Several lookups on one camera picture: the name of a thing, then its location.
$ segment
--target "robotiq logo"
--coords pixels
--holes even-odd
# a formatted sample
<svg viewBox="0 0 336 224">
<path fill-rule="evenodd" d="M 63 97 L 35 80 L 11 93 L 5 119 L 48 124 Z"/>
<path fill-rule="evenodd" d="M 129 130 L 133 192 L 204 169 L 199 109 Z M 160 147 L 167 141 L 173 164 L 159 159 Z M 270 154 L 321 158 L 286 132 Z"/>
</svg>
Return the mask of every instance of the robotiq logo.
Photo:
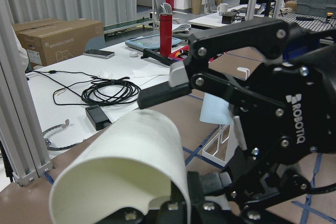
<svg viewBox="0 0 336 224">
<path fill-rule="evenodd" d="M 296 94 L 294 97 L 291 95 L 286 96 L 287 102 L 292 104 L 297 144 L 302 144 L 306 140 L 305 128 L 303 127 L 304 125 L 302 121 L 301 103 L 299 103 L 301 101 L 301 98 L 301 94 Z"/>
</svg>

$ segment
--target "office chair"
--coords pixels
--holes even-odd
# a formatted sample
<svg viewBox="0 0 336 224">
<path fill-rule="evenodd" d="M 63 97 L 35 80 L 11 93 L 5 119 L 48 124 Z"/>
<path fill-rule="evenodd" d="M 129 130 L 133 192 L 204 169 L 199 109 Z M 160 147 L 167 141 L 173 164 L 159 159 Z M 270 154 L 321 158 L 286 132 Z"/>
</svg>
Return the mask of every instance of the office chair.
<svg viewBox="0 0 336 224">
<path fill-rule="evenodd" d="M 172 14 L 172 7 L 170 6 L 170 4 L 166 3 L 165 0 L 153 0 L 153 28 L 154 29 L 159 29 L 160 15 L 163 13 Z M 175 21 L 176 23 L 178 23 L 177 20 L 179 20 L 179 18 L 173 18 L 173 21 Z M 189 36 L 188 31 L 190 29 L 191 29 L 191 25 L 189 24 L 179 24 L 178 26 L 175 25 L 173 26 L 174 37 L 182 39 L 182 40 L 187 40 Z"/>
<path fill-rule="evenodd" d="M 153 21 L 156 28 L 160 26 L 160 15 L 163 13 L 172 14 L 170 4 L 166 3 L 166 0 L 153 0 Z"/>
<path fill-rule="evenodd" d="M 215 12 L 217 12 L 217 6 L 215 4 L 215 0 L 205 0 L 204 14 L 208 15 Z"/>
</svg>

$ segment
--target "gray storage bin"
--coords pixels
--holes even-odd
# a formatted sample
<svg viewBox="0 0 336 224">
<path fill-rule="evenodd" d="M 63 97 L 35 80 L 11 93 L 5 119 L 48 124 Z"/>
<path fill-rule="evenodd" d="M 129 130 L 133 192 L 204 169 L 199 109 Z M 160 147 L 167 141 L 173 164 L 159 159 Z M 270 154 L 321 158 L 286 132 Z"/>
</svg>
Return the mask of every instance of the gray storage bin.
<svg viewBox="0 0 336 224">
<path fill-rule="evenodd" d="M 336 0 L 298 0 L 298 14 L 325 17 L 327 12 L 336 13 Z"/>
</svg>

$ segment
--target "power adapter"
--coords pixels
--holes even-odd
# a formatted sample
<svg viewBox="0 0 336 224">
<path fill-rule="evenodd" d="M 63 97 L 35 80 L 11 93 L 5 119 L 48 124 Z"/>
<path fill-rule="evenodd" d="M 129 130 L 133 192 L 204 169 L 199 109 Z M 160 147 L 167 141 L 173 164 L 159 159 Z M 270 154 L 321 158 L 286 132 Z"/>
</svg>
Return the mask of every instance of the power adapter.
<svg viewBox="0 0 336 224">
<path fill-rule="evenodd" d="M 98 105 L 85 108 L 85 112 L 96 131 L 99 131 L 111 124 L 110 119 Z"/>
</svg>

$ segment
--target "smartphone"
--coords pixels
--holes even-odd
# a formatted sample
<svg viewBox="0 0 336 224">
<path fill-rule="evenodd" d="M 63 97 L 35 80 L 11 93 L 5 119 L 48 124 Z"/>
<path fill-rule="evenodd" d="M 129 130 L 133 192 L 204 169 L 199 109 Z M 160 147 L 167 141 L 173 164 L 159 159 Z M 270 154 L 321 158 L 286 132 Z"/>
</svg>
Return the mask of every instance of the smartphone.
<svg viewBox="0 0 336 224">
<path fill-rule="evenodd" d="M 98 58 L 103 58 L 103 59 L 108 59 L 114 56 L 114 52 L 109 52 L 109 51 L 103 51 L 103 50 L 96 50 L 96 49 L 90 49 L 87 50 L 83 53 L 83 55 L 87 56 L 93 56 L 93 57 L 98 57 Z"/>
</svg>

